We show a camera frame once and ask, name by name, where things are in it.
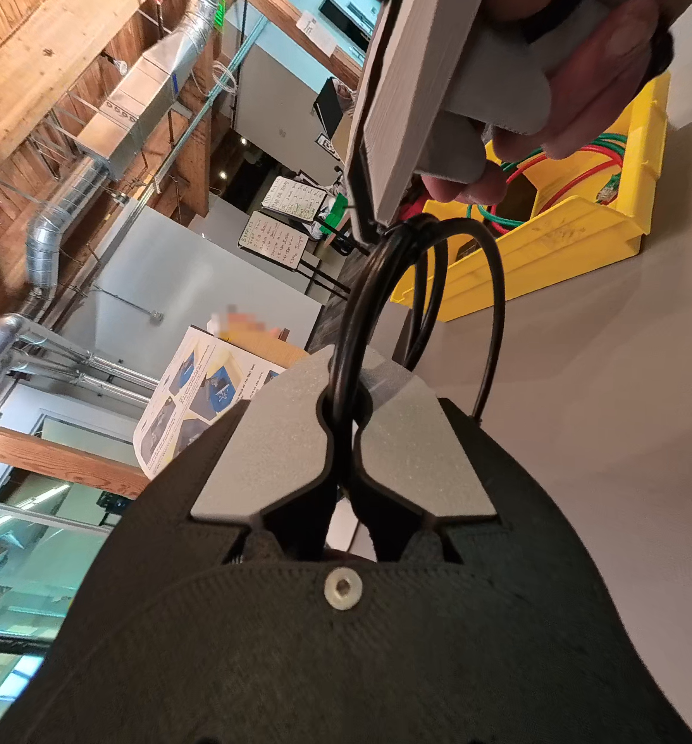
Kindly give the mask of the silver air duct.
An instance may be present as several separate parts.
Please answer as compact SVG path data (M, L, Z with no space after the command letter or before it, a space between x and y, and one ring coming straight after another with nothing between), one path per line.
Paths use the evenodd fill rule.
M105 181L124 176L177 100L211 37L218 5L188 2L175 30L141 55L77 137L83 157L28 223L26 317L40 319L53 301L65 233Z

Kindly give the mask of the yellow plastic bin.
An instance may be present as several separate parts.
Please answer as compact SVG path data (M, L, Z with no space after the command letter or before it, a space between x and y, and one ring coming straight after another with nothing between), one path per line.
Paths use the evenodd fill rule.
M527 222L504 228L495 207L469 215L500 228L506 298L545 289L638 255L651 231L667 141L670 73L649 82L609 130L564 160L539 150L506 164L527 171L537 199Z

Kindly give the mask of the handwritten whiteboard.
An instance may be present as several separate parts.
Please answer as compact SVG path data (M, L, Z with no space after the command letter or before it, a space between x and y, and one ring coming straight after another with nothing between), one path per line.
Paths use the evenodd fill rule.
M327 191L304 182L277 176L263 197L261 208L312 223L330 197Z
M308 234L255 210L239 236L238 247L294 272L306 253L309 239Z

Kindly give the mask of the green plastic bin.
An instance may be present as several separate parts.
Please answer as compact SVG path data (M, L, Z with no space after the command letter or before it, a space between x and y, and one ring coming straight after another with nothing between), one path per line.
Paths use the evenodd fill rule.
M325 217L321 218L324 223L321 224L321 233L323 235L331 234L332 230L327 226L337 228L344 216L347 215L349 206L348 198L346 197L346 195L343 193L339 193L335 197L335 200L332 202L332 205L330 205L329 209L330 211L328 212L328 214Z

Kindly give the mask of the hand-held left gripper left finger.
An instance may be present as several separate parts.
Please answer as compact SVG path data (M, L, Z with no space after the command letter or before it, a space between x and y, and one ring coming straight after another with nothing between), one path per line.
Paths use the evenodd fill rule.
M267 530L295 560L322 557L338 498L336 445L322 416L333 350L297 362L246 401L194 520Z

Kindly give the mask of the silver conduit pipes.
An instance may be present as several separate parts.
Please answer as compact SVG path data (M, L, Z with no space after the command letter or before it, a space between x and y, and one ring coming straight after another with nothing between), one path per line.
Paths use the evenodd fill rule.
M0 384L12 375L43 377L139 408L159 386L15 312L0 316Z

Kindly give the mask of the printed instruction board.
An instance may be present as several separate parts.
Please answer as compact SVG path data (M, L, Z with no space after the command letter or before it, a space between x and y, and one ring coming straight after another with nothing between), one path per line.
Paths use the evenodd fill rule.
M148 479L207 432L234 404L249 400L283 367L189 327L133 433Z

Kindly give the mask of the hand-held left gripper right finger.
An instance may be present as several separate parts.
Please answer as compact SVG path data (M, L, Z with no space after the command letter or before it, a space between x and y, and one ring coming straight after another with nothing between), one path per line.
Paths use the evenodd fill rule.
M437 396L367 349L352 426L352 498L377 561L399 561L413 535L497 517Z

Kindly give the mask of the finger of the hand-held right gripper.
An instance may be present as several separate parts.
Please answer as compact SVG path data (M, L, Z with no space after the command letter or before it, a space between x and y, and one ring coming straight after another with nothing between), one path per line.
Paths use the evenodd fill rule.
M377 24L361 70L348 145L348 184L353 233L361 243L376 243L381 226L375 217L366 147L366 120L377 95L390 36L390 2L381 2Z
M375 217L396 214L481 2L390 2L390 36L366 120Z

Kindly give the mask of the person's right hand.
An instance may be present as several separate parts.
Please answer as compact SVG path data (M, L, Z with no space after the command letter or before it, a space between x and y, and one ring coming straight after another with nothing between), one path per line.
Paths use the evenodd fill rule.
M484 2L499 22L530 17L551 2ZM595 135L606 131L645 84L651 60L651 38L658 22L673 24L691 1L628 1L611 11L581 42L567 60L551 73L550 115L543 128L521 135L496 127L494 152L502 160L524 159L541 147L548 158L568 157ZM422 176L432 200L490 205L503 200L507 185L500 166L486 162L480 177L462 184L430 175Z

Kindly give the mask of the wooden ceiling beam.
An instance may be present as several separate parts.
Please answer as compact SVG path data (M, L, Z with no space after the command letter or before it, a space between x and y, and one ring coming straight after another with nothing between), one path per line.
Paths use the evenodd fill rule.
M150 482L137 467L1 426L0 463L128 498Z

